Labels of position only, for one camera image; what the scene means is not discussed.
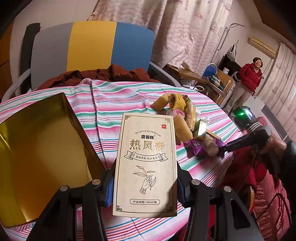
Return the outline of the operator right hand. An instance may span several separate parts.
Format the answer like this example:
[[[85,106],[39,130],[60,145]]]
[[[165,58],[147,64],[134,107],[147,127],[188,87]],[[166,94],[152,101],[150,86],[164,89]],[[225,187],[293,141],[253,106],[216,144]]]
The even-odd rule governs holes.
[[[286,149],[287,144],[272,134],[259,153],[261,155],[268,154],[272,161],[279,162],[283,158]]]

